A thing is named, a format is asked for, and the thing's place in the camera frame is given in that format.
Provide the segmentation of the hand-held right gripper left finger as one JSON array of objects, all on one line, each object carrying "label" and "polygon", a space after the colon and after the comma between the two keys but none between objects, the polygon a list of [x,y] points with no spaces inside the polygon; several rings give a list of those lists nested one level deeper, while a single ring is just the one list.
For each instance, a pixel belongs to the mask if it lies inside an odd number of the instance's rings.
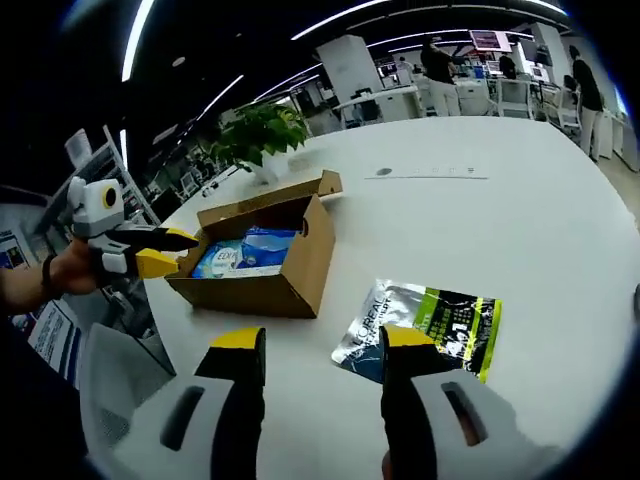
[{"label": "hand-held right gripper left finger", "polygon": [[132,416],[115,458],[133,479],[254,479],[265,416],[266,330],[215,338]]}]

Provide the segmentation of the person's left hand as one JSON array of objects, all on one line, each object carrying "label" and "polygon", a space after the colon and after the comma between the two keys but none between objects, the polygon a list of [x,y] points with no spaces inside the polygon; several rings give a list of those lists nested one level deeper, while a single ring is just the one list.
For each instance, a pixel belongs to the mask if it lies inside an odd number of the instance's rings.
[{"label": "person's left hand", "polygon": [[99,287],[89,247],[77,238],[49,262],[48,275],[49,285],[56,295],[86,295]]}]

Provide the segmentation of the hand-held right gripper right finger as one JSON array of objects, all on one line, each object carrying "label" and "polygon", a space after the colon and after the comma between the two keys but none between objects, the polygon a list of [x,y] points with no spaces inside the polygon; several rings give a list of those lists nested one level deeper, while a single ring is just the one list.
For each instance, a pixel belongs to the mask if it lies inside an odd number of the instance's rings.
[{"label": "hand-held right gripper right finger", "polygon": [[381,416],[394,479],[542,479],[561,452],[519,428],[512,405],[451,368],[422,331],[385,324]]}]

